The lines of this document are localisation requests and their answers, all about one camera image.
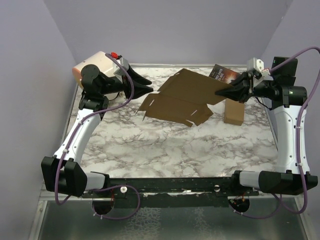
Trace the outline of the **brown cardboard box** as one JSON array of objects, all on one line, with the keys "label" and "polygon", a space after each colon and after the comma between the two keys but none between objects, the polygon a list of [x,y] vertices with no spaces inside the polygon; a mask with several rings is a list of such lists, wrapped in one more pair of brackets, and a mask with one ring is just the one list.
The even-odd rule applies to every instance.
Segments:
[{"label": "brown cardboard box", "polygon": [[199,126],[206,122],[213,112],[209,105],[216,105],[225,97],[217,91],[229,89],[230,84],[183,68],[170,76],[157,93],[146,96],[139,107],[146,117]]}]

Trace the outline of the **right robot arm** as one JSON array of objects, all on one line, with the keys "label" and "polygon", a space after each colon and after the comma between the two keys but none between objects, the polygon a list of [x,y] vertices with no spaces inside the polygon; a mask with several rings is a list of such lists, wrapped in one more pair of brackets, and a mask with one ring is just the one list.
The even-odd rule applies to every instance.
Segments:
[{"label": "right robot arm", "polygon": [[308,93],[296,86],[298,60],[275,57],[275,71],[264,67],[264,62],[252,58],[247,70],[231,82],[230,88],[216,91],[216,95],[245,103],[251,97],[271,100],[271,113],[276,122],[277,163],[274,171],[235,171],[229,189],[240,196],[248,187],[263,193],[299,195],[317,186],[317,176],[310,174],[305,153],[304,120]]}]

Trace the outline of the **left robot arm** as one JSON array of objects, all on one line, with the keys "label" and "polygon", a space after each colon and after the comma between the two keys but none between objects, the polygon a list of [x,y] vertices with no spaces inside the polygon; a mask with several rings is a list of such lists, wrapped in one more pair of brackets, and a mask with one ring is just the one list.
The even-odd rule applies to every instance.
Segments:
[{"label": "left robot arm", "polygon": [[137,74],[131,66],[114,65],[102,72],[95,64],[75,71],[82,85],[76,121],[66,139],[51,157],[44,157],[41,170],[46,190],[80,197],[93,190],[106,197],[111,190],[108,176],[99,172],[84,172],[80,163],[93,131],[108,110],[108,94],[124,92],[128,100],[151,93],[151,81]]}]

